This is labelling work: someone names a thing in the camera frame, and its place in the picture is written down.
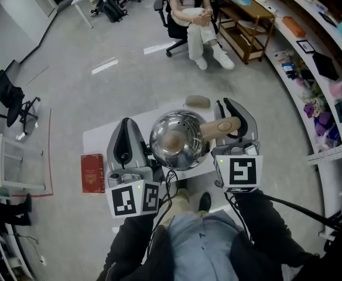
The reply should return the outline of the person's left forearm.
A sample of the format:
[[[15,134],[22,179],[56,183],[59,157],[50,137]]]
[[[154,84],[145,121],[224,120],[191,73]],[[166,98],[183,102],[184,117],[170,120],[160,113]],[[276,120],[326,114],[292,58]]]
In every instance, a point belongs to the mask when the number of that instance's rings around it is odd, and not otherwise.
[[[141,266],[155,215],[126,218],[107,254],[103,271],[97,281],[121,281]]]

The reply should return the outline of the red book gold ornament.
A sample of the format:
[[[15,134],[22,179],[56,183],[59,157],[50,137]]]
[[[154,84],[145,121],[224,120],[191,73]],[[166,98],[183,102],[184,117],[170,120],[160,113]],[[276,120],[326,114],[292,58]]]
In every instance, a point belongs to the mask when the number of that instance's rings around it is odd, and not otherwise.
[[[105,193],[102,154],[81,156],[81,180],[83,193]]]

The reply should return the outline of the person's khaki trousers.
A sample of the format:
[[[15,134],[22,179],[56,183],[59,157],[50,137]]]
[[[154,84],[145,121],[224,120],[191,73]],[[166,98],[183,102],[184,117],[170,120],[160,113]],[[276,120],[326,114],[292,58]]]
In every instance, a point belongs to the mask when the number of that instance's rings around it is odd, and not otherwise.
[[[167,213],[160,219],[159,225],[167,228],[171,223],[173,217],[175,215],[180,215],[184,213],[192,213],[192,209],[190,206],[190,193],[186,188],[178,189],[176,195],[172,198],[172,205]],[[207,215],[205,212],[196,212],[194,215],[196,217],[203,217]]]

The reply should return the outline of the purple artificial flowers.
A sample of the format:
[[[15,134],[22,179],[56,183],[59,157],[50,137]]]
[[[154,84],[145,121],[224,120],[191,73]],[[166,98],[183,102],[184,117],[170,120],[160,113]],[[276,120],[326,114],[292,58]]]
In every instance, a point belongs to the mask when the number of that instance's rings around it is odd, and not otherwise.
[[[336,148],[341,143],[337,124],[329,111],[322,110],[317,104],[305,104],[303,108],[308,120],[313,123],[313,144],[318,152]]]

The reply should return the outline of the person's light blue shirt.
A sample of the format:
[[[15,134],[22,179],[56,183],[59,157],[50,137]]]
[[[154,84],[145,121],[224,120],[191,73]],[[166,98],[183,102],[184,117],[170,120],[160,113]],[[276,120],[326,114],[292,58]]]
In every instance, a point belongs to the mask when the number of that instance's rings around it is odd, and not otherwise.
[[[238,281],[230,260],[237,225],[223,210],[203,217],[185,212],[173,217],[170,236],[174,281]]]

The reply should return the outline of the white marble low table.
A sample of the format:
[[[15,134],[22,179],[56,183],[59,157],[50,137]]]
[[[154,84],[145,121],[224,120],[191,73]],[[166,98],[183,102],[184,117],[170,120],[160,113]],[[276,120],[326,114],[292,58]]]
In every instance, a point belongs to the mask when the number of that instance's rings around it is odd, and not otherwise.
[[[165,104],[149,112],[144,112],[138,115],[134,115],[132,119],[137,123],[139,130],[141,131],[141,134],[145,140],[145,143],[148,144],[151,129],[152,129],[154,122],[161,115],[167,112],[170,112],[172,110],[177,110],[177,109],[183,109],[183,108],[192,110],[200,114],[207,122],[212,121],[214,119],[214,112],[211,108],[209,109],[191,108],[191,107],[188,107],[187,105],[184,105],[184,102],[182,100]],[[98,154],[98,153],[102,154],[103,159],[104,159],[105,170],[108,169],[107,147],[111,139],[111,135],[119,123],[120,121],[111,122],[101,127],[86,131],[83,134],[84,154],[85,155]],[[210,154],[208,154],[206,158],[203,160],[202,164],[198,165],[196,168],[188,170],[188,171],[177,171],[176,173],[177,173],[178,179],[182,180],[182,179],[192,178],[192,177],[196,177],[202,174],[210,173],[213,171],[215,171],[214,164],[213,164],[213,157]]]

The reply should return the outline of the black box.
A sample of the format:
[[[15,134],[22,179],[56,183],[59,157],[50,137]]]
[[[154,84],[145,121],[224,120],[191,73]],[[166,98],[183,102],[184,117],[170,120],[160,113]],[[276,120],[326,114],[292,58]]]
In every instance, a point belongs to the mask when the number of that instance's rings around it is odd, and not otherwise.
[[[339,75],[337,74],[331,58],[318,52],[315,52],[312,58],[321,76],[333,81],[337,81],[339,79]]]

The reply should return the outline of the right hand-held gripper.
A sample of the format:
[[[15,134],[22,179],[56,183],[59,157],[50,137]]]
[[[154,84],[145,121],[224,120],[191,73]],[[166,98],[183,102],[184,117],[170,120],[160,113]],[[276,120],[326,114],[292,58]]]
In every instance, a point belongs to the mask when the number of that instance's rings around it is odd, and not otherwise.
[[[230,116],[236,116],[241,121],[241,127],[236,134],[230,133],[227,138],[249,142],[238,142],[213,149],[211,154],[217,173],[214,184],[225,193],[251,193],[259,187],[262,178],[263,156],[259,154],[257,123],[241,104],[230,98],[223,98],[223,102]],[[220,100],[214,104],[214,118],[225,118]]]

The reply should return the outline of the black picture frame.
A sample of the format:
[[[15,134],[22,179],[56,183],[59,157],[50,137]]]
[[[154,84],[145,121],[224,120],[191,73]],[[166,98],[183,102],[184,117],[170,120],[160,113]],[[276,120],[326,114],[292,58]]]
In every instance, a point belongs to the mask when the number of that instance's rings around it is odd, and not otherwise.
[[[310,53],[315,53],[315,49],[313,48],[313,46],[307,41],[307,40],[298,40],[296,42],[301,49],[306,53],[306,54],[310,54]]]

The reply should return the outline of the black backpack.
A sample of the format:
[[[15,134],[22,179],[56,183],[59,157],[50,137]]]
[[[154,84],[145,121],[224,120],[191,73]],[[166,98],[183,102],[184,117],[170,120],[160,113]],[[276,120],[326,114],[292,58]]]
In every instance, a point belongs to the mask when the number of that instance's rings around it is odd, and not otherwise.
[[[102,11],[112,23],[120,22],[128,14],[128,11],[120,8],[114,0],[106,0],[102,6]]]

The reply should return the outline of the white metal shelving unit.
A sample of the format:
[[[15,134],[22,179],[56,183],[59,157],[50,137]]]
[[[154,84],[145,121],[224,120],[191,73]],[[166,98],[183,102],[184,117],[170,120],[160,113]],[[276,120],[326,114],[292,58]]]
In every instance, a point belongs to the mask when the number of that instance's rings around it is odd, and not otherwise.
[[[275,15],[274,31],[265,54],[289,91],[303,121],[312,146],[307,161],[320,176],[324,213],[335,218],[342,215],[342,123],[335,109],[335,104],[342,101],[342,90],[338,97],[333,97],[329,85],[342,80],[342,35],[337,29],[337,21],[318,0],[256,1]],[[283,24],[284,16],[291,16],[306,36],[295,37]],[[321,76],[312,58],[314,53],[306,54],[296,43],[298,40],[307,40],[316,52],[331,58],[339,79],[333,81]],[[332,114],[341,137],[336,148],[317,151],[313,144],[313,123],[303,111],[304,105],[309,103]]]

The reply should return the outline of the orange box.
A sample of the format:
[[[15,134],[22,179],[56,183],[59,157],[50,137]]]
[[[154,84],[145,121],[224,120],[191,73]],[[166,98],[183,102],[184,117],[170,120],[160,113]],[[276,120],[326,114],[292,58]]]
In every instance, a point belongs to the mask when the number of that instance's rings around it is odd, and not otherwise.
[[[291,16],[284,16],[282,22],[295,37],[303,38],[306,36],[306,32]]]

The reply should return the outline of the person's right forearm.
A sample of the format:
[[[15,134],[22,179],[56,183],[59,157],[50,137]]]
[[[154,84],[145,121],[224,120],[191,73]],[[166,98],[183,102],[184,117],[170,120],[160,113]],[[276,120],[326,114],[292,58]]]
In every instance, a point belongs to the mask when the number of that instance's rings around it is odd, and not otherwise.
[[[306,252],[293,238],[283,218],[261,190],[234,194],[235,201],[258,252],[276,263],[301,267],[320,257]]]

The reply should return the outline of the person's black shoe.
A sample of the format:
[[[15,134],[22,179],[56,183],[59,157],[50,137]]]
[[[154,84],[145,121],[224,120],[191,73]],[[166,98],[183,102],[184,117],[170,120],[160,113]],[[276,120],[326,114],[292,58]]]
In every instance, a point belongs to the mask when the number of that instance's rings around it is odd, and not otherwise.
[[[199,201],[198,212],[209,212],[211,208],[211,195],[209,192],[203,193]]]

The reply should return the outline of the white frame glass side table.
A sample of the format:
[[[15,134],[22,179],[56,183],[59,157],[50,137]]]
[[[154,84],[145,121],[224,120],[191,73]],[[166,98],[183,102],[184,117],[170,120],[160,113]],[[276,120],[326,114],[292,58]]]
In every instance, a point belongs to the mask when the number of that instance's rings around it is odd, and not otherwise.
[[[23,181],[13,181],[5,177],[6,160],[17,161],[20,165],[23,164],[27,153],[37,156],[43,156],[44,151],[6,138],[0,134],[0,187],[24,189],[24,190],[45,190],[46,185],[25,183]]]

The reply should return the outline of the pink bottle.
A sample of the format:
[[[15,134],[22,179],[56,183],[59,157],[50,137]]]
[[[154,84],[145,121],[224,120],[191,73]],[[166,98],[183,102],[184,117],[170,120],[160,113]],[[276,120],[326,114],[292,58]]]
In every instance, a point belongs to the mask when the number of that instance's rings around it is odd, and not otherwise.
[[[342,90],[342,80],[336,83],[330,83],[329,91],[333,97],[338,97]]]

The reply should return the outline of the wooden shelf cart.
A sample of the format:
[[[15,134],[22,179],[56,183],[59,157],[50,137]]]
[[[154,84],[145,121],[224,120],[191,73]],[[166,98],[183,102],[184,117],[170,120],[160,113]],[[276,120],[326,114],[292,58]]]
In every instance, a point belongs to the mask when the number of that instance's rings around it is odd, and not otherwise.
[[[263,59],[274,23],[275,15],[256,0],[223,0],[219,8],[219,33],[244,64]]]

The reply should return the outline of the steel kettle with wooden handle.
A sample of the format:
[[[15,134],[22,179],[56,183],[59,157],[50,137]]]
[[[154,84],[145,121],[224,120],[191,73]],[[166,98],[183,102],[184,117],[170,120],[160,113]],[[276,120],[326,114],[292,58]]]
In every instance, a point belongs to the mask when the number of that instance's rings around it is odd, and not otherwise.
[[[242,127],[239,117],[207,122],[194,111],[178,109],[162,115],[153,125],[149,147],[162,166],[190,170],[204,161],[211,142]]]

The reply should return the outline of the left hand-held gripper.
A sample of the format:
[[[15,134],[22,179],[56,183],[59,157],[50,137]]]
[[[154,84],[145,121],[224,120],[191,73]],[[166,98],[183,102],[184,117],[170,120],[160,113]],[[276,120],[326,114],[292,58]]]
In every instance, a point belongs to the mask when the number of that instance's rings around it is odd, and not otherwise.
[[[113,218],[156,214],[162,169],[146,154],[146,144],[137,123],[122,119],[107,147],[107,188]]]

